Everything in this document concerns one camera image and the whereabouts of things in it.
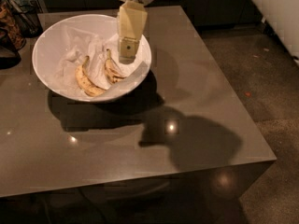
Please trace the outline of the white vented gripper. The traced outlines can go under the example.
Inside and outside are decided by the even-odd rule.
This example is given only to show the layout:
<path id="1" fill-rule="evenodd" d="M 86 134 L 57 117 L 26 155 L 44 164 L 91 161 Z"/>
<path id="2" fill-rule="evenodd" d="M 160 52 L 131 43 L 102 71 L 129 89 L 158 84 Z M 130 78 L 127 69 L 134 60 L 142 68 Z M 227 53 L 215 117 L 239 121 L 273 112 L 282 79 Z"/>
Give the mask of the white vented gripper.
<path id="1" fill-rule="evenodd" d="M 118 13 L 119 61 L 132 63 L 138 52 L 148 13 L 144 6 L 154 0 L 120 0 L 124 2 Z"/>

